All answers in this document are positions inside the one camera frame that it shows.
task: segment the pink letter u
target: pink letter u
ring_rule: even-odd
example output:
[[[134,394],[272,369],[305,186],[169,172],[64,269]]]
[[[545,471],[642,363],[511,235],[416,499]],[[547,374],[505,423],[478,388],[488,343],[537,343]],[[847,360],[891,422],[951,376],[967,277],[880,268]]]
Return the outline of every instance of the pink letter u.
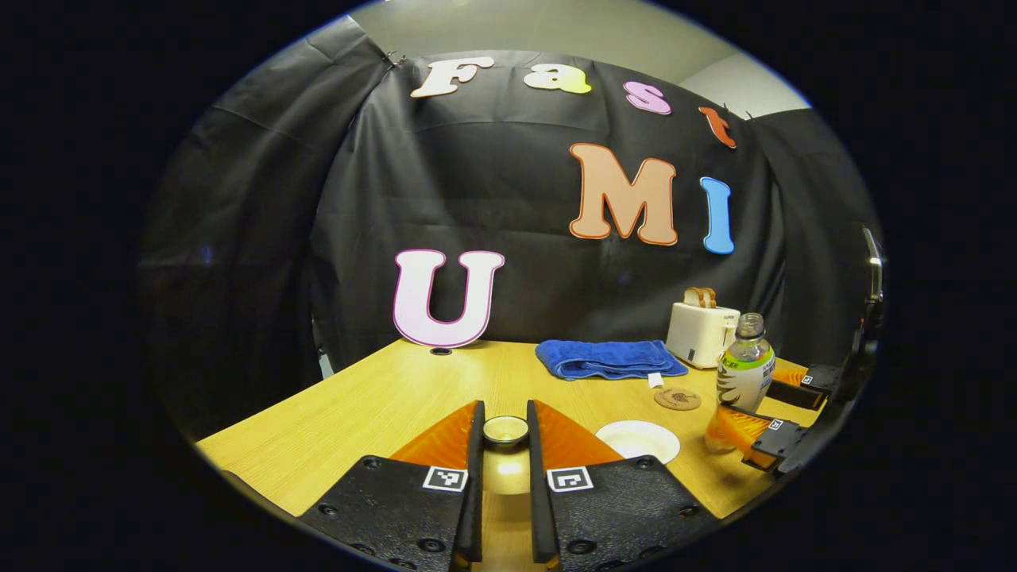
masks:
[[[400,334],[420,345],[460,347],[484,333],[491,316],[494,271],[504,265],[505,258],[486,250],[464,252],[459,258],[459,264],[466,268],[466,301],[463,314],[455,322],[434,320],[428,309],[434,272],[444,263],[444,254],[437,250],[403,250],[396,255],[399,282],[393,321]]]

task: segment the toaster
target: toaster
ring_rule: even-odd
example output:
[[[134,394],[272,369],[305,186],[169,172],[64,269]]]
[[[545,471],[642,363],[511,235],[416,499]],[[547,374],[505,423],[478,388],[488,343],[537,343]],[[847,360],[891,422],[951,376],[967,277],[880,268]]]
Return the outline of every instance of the toaster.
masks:
[[[713,290],[690,288],[683,301],[671,305],[664,345],[675,357],[698,369],[716,367],[734,342],[740,316],[736,309],[718,306]]]

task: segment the cork coaster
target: cork coaster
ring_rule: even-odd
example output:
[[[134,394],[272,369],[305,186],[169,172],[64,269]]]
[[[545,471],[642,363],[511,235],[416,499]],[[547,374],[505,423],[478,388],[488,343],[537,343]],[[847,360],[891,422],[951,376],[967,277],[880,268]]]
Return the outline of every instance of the cork coaster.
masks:
[[[653,398],[664,407],[678,411],[695,409],[703,402],[700,396],[681,388],[664,388],[654,394]]]

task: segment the blue towel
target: blue towel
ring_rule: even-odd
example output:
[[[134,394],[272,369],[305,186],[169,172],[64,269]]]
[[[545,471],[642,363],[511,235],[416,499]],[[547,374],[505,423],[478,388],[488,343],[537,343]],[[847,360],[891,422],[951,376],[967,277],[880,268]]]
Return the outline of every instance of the blue towel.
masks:
[[[689,368],[667,351],[664,342],[567,342],[547,340],[537,345],[537,357],[555,377],[573,381],[600,376],[607,380],[683,376]]]

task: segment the letter m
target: letter m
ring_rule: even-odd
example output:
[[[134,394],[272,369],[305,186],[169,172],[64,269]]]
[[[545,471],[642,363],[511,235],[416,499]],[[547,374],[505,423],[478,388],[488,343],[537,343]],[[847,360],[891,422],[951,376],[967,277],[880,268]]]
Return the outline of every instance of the letter m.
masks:
[[[617,158],[606,147],[576,144],[569,152],[579,159],[583,169],[579,218],[569,225],[575,236],[598,239],[611,234],[611,226],[604,220],[606,204],[621,238],[629,238],[642,213],[641,240],[663,246],[678,241],[671,218],[671,179],[675,171],[670,163],[647,159],[630,183]]]

